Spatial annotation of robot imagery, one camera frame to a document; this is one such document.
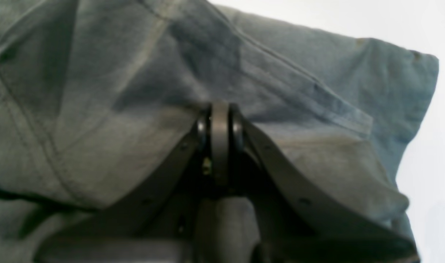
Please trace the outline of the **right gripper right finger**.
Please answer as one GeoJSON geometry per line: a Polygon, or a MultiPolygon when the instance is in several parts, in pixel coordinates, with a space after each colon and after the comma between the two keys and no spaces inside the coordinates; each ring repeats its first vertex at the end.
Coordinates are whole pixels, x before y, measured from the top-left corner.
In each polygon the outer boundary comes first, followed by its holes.
{"type": "Polygon", "coordinates": [[[418,263],[415,244],[315,186],[229,105],[229,181],[253,204],[261,240],[253,263],[418,263]]]}

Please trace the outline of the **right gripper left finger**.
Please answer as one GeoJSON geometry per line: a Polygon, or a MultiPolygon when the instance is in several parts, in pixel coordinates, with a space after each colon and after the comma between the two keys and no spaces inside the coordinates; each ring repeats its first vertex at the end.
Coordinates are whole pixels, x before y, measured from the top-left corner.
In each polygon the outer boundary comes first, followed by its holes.
{"type": "Polygon", "coordinates": [[[134,190],[42,241],[36,263],[197,263],[194,228],[211,109],[134,190]]]}

